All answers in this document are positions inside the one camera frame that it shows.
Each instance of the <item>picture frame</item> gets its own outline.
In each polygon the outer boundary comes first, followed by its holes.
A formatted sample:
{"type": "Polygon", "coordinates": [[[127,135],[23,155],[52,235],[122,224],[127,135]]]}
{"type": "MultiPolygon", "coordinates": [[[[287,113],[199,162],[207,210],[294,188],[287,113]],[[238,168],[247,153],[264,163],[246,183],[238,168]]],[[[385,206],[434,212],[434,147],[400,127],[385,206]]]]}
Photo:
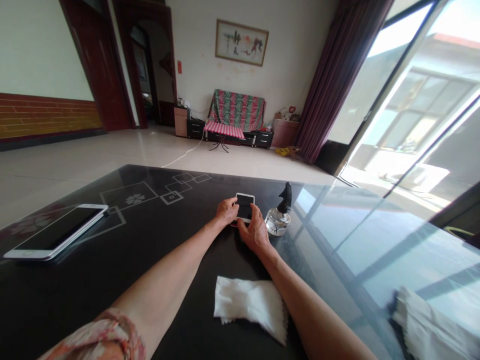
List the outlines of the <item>picture frame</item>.
{"type": "Polygon", "coordinates": [[[261,67],[268,39],[267,30],[217,19],[215,57],[261,67]]]}

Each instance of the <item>purple curtain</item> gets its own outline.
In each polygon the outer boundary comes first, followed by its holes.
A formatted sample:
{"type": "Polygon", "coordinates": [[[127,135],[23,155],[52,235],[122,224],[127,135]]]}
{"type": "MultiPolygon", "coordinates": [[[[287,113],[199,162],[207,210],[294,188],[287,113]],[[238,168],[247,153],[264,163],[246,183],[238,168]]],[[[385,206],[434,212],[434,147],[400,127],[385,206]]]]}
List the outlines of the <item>purple curtain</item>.
{"type": "Polygon", "coordinates": [[[340,0],[301,115],[296,144],[310,163],[342,105],[394,0],[340,0]]]}

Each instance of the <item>white tissue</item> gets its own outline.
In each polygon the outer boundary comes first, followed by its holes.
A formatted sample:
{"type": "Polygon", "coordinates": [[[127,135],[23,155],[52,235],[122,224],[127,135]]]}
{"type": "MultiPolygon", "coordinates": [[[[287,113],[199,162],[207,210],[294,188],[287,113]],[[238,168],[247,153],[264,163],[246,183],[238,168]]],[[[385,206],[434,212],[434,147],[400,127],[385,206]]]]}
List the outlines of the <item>white tissue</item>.
{"type": "Polygon", "coordinates": [[[235,319],[258,323],[280,344],[287,345],[287,307],[272,281],[218,276],[213,317],[220,318],[222,325],[235,319]]]}
{"type": "Polygon", "coordinates": [[[397,300],[392,318],[403,328],[408,352],[416,359],[477,359],[480,355],[477,336],[431,307],[413,291],[401,287],[397,300]]]}

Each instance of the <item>white smartphone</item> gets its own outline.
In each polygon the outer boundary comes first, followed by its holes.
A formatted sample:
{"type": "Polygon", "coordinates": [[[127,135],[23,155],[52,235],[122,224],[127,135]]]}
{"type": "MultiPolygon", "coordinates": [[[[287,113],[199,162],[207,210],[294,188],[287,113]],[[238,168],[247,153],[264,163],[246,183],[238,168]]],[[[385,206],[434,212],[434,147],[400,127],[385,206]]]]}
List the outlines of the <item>white smartphone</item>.
{"type": "Polygon", "coordinates": [[[250,204],[255,204],[255,196],[237,192],[236,197],[236,204],[240,205],[238,209],[238,217],[246,224],[250,224],[252,221],[252,208],[250,207],[250,204]]]}
{"type": "Polygon", "coordinates": [[[81,204],[29,237],[7,259],[50,260],[104,216],[108,205],[81,204]]]}

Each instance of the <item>hand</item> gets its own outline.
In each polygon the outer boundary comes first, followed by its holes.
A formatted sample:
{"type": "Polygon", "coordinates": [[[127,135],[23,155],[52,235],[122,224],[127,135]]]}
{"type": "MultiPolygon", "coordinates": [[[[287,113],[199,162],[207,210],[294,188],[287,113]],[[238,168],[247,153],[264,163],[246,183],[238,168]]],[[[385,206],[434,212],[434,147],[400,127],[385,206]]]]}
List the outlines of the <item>hand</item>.
{"type": "Polygon", "coordinates": [[[237,200],[236,197],[231,197],[218,204],[215,219],[220,221],[224,227],[234,221],[239,213],[240,206],[234,205],[237,200]]]}
{"type": "Polygon", "coordinates": [[[245,226],[245,222],[238,218],[236,220],[238,230],[240,231],[240,237],[243,242],[252,250],[257,256],[273,249],[270,244],[269,233],[267,231],[267,225],[260,209],[257,205],[251,203],[251,222],[248,227],[245,226]]]}

